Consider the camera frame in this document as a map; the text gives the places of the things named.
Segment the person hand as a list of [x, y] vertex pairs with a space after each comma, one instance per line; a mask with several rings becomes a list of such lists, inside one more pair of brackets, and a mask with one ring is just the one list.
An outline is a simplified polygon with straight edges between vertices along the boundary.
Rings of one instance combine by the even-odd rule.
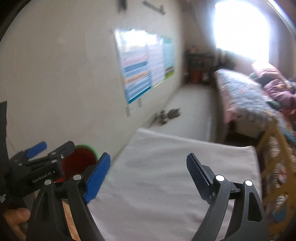
[[3, 214], [9, 227], [20, 240], [26, 240], [26, 234], [21, 230], [19, 224], [27, 222], [30, 215], [30, 211], [26, 208], [8, 209]]

